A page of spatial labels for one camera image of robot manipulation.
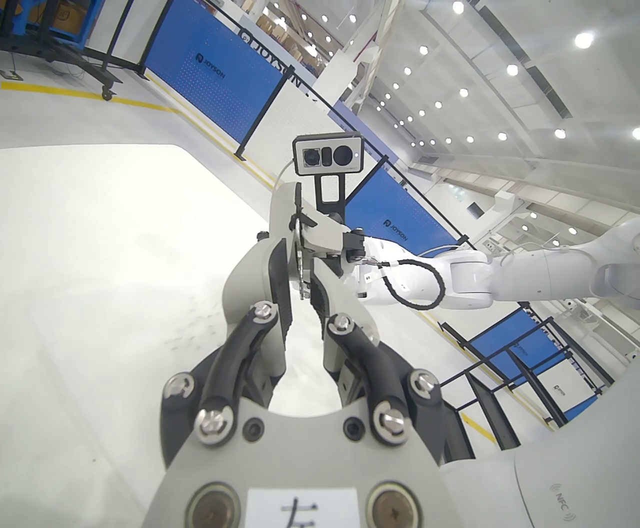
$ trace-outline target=white label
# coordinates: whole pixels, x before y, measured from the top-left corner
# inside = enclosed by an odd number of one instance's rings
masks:
[[[360,528],[358,492],[251,489],[244,528]]]

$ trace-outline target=screw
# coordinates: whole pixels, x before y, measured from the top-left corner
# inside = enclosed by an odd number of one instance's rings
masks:
[[[404,431],[404,416],[397,409],[389,409],[380,417],[380,421],[392,435],[399,435]]]
[[[431,392],[435,387],[435,383],[432,382],[428,374],[420,374],[417,379],[417,385],[423,392]]]
[[[333,324],[335,325],[335,327],[340,330],[341,332],[343,332],[344,330],[346,330],[347,328],[349,328],[349,325],[351,324],[351,320],[349,319],[348,316],[345,315],[339,315],[335,318]]]
[[[269,319],[271,315],[271,305],[266,303],[266,302],[262,302],[262,303],[258,303],[255,306],[255,316],[258,319]]]
[[[182,396],[188,398],[193,392],[195,385],[193,376],[188,372],[181,372],[169,378],[164,385],[163,397],[169,399],[171,396]]]
[[[205,436],[218,435],[226,425],[227,421],[220,411],[208,411],[202,419],[200,430]]]

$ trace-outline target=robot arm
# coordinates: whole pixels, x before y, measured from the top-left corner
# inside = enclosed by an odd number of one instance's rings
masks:
[[[415,259],[438,270],[445,284],[440,306],[457,310],[486,308],[493,301],[561,300],[584,297],[620,298],[640,308],[640,219],[630,220],[603,236],[578,246],[541,249],[491,257],[474,250],[415,257],[398,244],[367,238],[367,257],[379,262]],[[408,300],[433,300],[439,287],[433,274],[415,266],[386,271],[394,289]],[[379,280],[383,272],[365,264],[353,272],[358,296],[365,304],[391,304]]]

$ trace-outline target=camera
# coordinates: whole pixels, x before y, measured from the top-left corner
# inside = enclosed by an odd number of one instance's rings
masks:
[[[293,140],[298,176],[325,176],[361,172],[364,140],[359,132],[310,134]]]

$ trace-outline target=blue fence panel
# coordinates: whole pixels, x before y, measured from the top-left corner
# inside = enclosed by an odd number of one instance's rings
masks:
[[[456,243],[383,168],[347,204],[346,217],[346,224],[352,229],[362,227],[368,236],[397,242],[416,255]]]
[[[579,403],[575,407],[570,408],[568,411],[564,412],[564,416],[566,416],[567,420],[573,420],[578,414],[584,411],[589,405],[595,402],[598,399],[596,395],[591,396],[589,399],[584,400],[582,403]]]
[[[536,322],[529,317],[527,312],[520,309],[497,326],[474,337],[470,343],[476,347],[480,354],[488,356],[518,339],[534,326],[536,326]],[[533,367],[544,361],[545,358],[558,352],[558,349],[543,329],[540,328],[523,339],[520,339],[511,347],[511,351],[522,359],[525,365]],[[563,360],[564,355],[559,355],[534,369],[533,372],[534,374],[541,374]],[[495,358],[491,359],[489,363],[499,370],[507,380],[520,374],[520,369],[511,361],[511,358],[506,352],[498,354]],[[515,385],[522,385],[523,383],[525,383],[525,380],[520,378],[515,382]]]
[[[240,142],[282,74],[196,0],[175,0],[147,67]]]

